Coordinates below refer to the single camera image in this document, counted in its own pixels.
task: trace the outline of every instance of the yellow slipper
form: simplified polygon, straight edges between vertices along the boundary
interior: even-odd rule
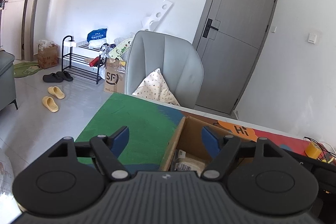
[[[51,112],[56,112],[58,111],[58,106],[56,105],[55,101],[53,98],[49,96],[44,96],[42,99],[43,105],[49,109]]]
[[[65,97],[65,94],[57,86],[48,87],[48,92],[57,99],[63,99]]]

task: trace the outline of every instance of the shoe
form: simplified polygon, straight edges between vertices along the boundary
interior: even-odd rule
[[[56,75],[68,82],[71,82],[73,80],[70,73],[68,73],[67,71],[58,71],[56,72]]]
[[[51,95],[55,96],[57,99],[63,99],[65,97],[65,94],[57,86],[48,87],[48,92]]]
[[[49,96],[44,96],[42,99],[42,104],[49,109],[51,112],[56,112],[58,111],[58,106],[56,105],[55,101],[53,98]]]
[[[63,78],[57,76],[55,73],[51,73],[49,75],[43,75],[43,81],[46,83],[61,83],[63,82]]]

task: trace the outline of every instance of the chair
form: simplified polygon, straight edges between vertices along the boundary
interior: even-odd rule
[[[14,81],[14,55],[0,51],[0,110],[9,104],[16,104]]]
[[[203,66],[192,44],[167,34],[137,32],[126,65],[126,94],[132,94],[157,68],[179,104],[193,109],[203,81]]]

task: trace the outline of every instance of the white cable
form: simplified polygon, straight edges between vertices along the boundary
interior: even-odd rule
[[[329,145],[331,147],[331,149],[334,151],[334,153],[336,154],[335,149],[329,143],[326,143],[326,142],[320,142],[320,143],[325,143],[325,144]]]

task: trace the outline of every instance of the black shoe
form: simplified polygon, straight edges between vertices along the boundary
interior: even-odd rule
[[[56,72],[56,75],[68,82],[71,82],[73,80],[70,73],[68,73],[67,71],[58,71]]]
[[[51,73],[49,75],[43,75],[42,79],[43,79],[44,82],[47,82],[47,83],[61,83],[61,82],[63,82],[63,78],[59,77],[55,73]]]

